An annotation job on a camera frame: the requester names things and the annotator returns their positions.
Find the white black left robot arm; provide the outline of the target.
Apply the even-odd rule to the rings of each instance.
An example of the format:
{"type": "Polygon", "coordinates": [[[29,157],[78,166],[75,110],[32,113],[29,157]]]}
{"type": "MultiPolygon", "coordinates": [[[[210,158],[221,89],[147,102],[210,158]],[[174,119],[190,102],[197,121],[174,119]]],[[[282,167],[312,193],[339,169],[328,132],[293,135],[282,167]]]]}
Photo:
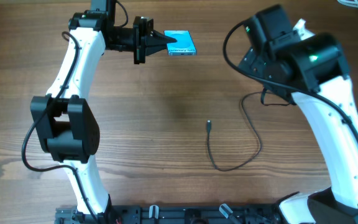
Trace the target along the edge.
{"type": "Polygon", "coordinates": [[[174,42],[154,29],[148,17],[137,16],[132,27],[116,25],[118,1],[93,1],[69,20],[62,37],[68,49],[60,71],[44,96],[33,97],[30,133],[37,133],[43,152],[66,172],[77,205],[59,209],[57,223],[120,223],[96,164],[100,130],[87,99],[96,67],[107,50],[132,52],[134,63],[174,42]]]}

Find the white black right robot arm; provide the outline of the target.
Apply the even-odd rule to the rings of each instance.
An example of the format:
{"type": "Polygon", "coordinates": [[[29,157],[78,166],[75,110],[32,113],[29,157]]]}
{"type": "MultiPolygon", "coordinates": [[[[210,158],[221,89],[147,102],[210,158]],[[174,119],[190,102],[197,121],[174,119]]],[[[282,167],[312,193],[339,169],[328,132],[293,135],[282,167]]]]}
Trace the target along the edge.
{"type": "Polygon", "coordinates": [[[328,33],[291,25],[275,5],[246,20],[251,47],[239,68],[297,105],[323,154],[331,186],[279,204],[287,223],[358,223],[358,114],[340,43],[328,33]]]}

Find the blue Galaxy smartphone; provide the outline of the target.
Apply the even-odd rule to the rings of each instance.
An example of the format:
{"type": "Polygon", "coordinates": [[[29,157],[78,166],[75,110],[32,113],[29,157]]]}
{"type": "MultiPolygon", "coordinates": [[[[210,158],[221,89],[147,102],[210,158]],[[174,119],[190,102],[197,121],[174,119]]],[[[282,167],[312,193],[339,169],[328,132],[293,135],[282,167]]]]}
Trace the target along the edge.
{"type": "Polygon", "coordinates": [[[188,30],[165,30],[164,35],[174,38],[176,42],[167,44],[169,56],[196,55],[197,50],[188,30]]]}

